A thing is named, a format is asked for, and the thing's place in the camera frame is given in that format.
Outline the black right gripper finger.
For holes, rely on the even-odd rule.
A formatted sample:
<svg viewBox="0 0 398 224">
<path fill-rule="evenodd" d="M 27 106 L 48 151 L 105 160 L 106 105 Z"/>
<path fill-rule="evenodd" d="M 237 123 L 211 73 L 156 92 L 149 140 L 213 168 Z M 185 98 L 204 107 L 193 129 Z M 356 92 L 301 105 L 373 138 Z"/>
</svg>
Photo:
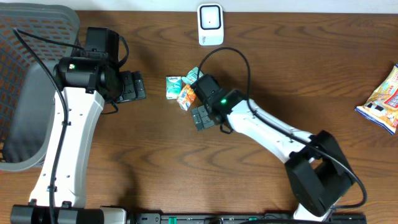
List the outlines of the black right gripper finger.
<svg viewBox="0 0 398 224">
<path fill-rule="evenodd" d="M 191 110 L 193 122 L 198 131 L 203 130 L 204 127 L 204 117 L 205 117 L 205 108 L 204 107 L 197 107 Z"/>
<path fill-rule="evenodd" d="M 215 125 L 204 105 L 198 107 L 198 113 L 202 128 L 210 128 Z"/>
</svg>

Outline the teal wet wipes pack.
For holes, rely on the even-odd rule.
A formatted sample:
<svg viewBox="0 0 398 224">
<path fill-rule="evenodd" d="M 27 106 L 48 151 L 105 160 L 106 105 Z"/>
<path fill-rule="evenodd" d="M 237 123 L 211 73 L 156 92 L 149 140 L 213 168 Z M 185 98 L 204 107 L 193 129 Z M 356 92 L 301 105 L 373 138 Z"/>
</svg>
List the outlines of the teal wet wipes pack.
<svg viewBox="0 0 398 224">
<path fill-rule="evenodd" d="M 186 76 L 182 77 L 182 81 L 187 85 L 192 85 L 202 76 L 202 71 L 199 71 L 198 67 L 194 67 Z"/>
</svg>

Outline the orange snack packet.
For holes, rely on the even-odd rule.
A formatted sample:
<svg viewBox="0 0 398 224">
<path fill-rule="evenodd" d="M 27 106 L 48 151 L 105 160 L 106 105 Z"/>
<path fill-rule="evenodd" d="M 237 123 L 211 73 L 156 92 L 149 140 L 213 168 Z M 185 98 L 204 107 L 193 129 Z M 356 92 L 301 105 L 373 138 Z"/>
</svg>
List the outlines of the orange snack packet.
<svg viewBox="0 0 398 224">
<path fill-rule="evenodd" d="M 180 105 L 181 109 L 187 111 L 195 101 L 196 97 L 197 96 L 191 86 L 185 85 L 177 98 L 177 103 Z"/>
</svg>

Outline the teal tissue pack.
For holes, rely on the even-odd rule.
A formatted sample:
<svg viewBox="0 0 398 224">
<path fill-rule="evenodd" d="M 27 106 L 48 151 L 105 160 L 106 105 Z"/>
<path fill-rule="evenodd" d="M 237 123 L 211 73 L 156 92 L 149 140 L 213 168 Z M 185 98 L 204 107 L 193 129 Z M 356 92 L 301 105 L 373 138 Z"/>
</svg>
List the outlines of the teal tissue pack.
<svg viewBox="0 0 398 224">
<path fill-rule="evenodd" d="M 182 90 L 182 78 L 181 77 L 166 77 L 166 92 L 165 96 L 167 100 L 176 100 Z"/>
</svg>

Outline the yellow snack bag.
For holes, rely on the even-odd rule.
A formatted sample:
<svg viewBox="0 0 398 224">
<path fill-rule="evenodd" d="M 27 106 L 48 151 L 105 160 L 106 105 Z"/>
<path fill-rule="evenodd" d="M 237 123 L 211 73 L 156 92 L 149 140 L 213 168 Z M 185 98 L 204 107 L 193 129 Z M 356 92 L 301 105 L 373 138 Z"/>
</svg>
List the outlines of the yellow snack bag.
<svg viewBox="0 0 398 224">
<path fill-rule="evenodd" d="M 365 104 L 355 108 L 361 116 L 384 128 L 389 134 L 395 134 L 397 130 L 397 76 L 395 64 Z"/>
</svg>

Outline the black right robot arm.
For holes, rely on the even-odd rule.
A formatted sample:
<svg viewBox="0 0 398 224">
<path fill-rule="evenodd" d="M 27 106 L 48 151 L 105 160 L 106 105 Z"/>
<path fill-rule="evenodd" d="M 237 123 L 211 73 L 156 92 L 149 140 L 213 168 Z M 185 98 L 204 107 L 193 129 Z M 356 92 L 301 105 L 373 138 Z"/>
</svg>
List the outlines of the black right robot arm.
<svg viewBox="0 0 398 224">
<path fill-rule="evenodd" d="M 223 89 L 211 75 L 199 78 L 192 88 L 212 118 L 255 140 L 284 164 L 299 202 L 294 219 L 324 222 L 331 216 L 354 179 L 330 133 L 293 128 L 259 108 L 243 92 Z"/>
</svg>

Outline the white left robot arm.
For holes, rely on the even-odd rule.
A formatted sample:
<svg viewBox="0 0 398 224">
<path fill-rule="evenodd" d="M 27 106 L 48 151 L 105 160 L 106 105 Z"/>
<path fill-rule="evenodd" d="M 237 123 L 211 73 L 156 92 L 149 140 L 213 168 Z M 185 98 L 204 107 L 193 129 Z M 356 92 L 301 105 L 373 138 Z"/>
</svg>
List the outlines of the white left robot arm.
<svg viewBox="0 0 398 224">
<path fill-rule="evenodd" d="M 117 32 L 89 27 L 86 44 L 45 74 L 55 87 L 55 111 L 44 164 L 27 205 L 12 208 L 11 223 L 134 223 L 122 207 L 87 209 L 86 169 L 93 133 L 106 104 L 146 97 L 139 72 L 122 71 Z"/>
</svg>

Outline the white barcode scanner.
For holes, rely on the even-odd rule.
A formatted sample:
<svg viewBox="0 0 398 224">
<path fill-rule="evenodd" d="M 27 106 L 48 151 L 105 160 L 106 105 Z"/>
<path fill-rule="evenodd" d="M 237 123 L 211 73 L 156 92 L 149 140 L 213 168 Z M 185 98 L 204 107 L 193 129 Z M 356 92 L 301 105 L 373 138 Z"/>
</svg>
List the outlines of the white barcode scanner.
<svg viewBox="0 0 398 224">
<path fill-rule="evenodd" d="M 217 3 L 197 8 L 198 42 L 202 46 L 221 45 L 224 41 L 223 8 Z"/>
</svg>

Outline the grey plastic mesh basket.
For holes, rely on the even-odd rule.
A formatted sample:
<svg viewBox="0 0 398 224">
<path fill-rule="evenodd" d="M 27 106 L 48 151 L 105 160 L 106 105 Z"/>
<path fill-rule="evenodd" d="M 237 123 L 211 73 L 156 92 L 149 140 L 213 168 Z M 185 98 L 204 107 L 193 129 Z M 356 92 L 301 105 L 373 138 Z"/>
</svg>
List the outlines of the grey plastic mesh basket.
<svg viewBox="0 0 398 224">
<path fill-rule="evenodd" d="M 52 70 L 78 43 L 80 20 L 61 5 L 1 3 L 1 170 L 42 165 L 54 117 L 55 89 L 18 41 L 15 28 L 48 39 L 22 38 Z"/>
</svg>

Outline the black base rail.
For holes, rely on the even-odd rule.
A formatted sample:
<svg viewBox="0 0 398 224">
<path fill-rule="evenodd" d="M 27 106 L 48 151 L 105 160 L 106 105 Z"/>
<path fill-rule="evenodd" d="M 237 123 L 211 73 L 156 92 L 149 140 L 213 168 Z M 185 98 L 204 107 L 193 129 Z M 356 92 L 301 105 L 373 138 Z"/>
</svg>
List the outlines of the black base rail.
<svg viewBox="0 0 398 224">
<path fill-rule="evenodd" d="M 263 215 L 178 215 L 138 213 L 131 215 L 128 224 L 257 224 L 257 223 L 336 223 L 367 224 L 362 214 L 333 214 L 325 221 L 294 220 L 288 213 L 265 213 Z"/>
</svg>

